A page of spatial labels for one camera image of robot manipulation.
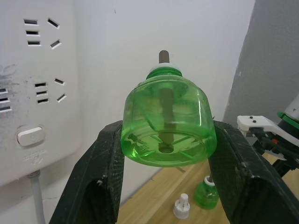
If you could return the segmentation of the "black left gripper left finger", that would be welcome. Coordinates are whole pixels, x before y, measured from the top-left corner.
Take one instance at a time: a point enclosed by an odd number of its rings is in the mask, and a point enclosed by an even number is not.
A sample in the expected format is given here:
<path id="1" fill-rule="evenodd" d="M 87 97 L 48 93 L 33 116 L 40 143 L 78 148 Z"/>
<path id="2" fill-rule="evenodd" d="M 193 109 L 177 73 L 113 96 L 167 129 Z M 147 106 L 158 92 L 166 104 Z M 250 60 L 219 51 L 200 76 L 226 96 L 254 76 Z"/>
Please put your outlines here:
<path id="1" fill-rule="evenodd" d="M 105 126 L 75 164 L 51 224 L 117 222 L 124 173 L 121 128 L 122 121 Z"/>

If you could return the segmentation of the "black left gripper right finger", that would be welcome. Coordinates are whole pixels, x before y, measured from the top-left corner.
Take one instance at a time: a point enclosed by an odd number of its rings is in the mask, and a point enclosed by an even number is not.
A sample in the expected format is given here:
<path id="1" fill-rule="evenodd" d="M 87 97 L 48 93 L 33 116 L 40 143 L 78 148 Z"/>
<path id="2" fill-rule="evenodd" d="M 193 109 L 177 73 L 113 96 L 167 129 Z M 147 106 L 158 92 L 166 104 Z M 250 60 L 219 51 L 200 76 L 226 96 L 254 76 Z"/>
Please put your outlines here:
<path id="1" fill-rule="evenodd" d="M 211 174 L 231 224 L 297 224 L 299 201 L 274 167 L 241 132 L 214 122 L 217 148 L 209 157 Z"/>

